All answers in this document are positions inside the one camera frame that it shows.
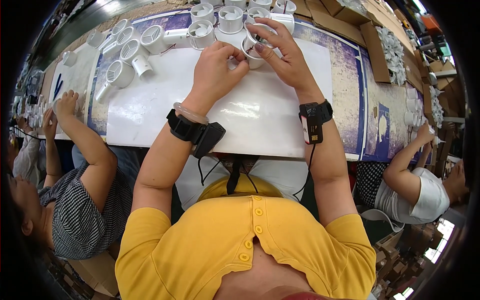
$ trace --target white label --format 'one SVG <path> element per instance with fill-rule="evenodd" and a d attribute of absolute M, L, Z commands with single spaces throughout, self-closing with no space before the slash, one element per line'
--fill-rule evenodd
<path fill-rule="evenodd" d="M 307 118 L 302 116 L 301 117 L 301 124 L 303 127 L 303 138 L 307 144 L 310 144 L 310 139 L 308 137 L 308 126 L 307 126 Z"/>

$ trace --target lip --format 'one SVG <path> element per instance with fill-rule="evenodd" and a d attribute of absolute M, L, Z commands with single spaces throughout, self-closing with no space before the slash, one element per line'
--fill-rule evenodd
<path fill-rule="evenodd" d="M 282 298 L 282 300 L 327 300 L 327 298 L 311 292 L 300 292 L 288 295 Z"/>

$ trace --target yellow shirt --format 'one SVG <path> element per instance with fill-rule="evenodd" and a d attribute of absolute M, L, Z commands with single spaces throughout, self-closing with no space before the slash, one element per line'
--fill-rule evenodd
<path fill-rule="evenodd" d="M 313 290 L 366 299 L 375 280 L 375 251 L 361 218 L 327 227 L 301 204 L 262 196 L 207 199 L 173 226 L 154 208 L 130 215 L 115 265 L 122 299 L 212 299 L 222 276 L 252 267 L 252 239 L 280 264 L 305 273 Z"/>

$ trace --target white board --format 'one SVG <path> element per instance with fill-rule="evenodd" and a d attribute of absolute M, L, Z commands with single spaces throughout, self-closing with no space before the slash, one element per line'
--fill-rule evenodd
<path fill-rule="evenodd" d="M 216 31 L 218 40 L 240 48 L 245 30 L 235 35 Z M 323 95 L 332 99 L 329 50 L 295 39 Z M 141 81 L 138 76 L 108 96 L 107 143 L 150 147 L 166 123 L 174 102 L 182 102 L 193 84 L 193 70 L 200 51 L 173 48 L 150 56 L 155 76 Z M 284 84 L 268 65 L 251 70 L 208 113 L 210 122 L 225 129 L 214 151 L 266 156 L 304 157 L 299 103 L 293 88 Z"/>

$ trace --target painted fingernail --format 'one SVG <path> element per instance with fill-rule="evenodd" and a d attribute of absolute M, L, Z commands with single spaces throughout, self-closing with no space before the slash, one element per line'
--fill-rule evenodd
<path fill-rule="evenodd" d="M 258 53 L 261 53 L 264 49 L 265 49 L 265 46 L 262 43 L 255 44 L 255 50 L 257 50 Z"/>

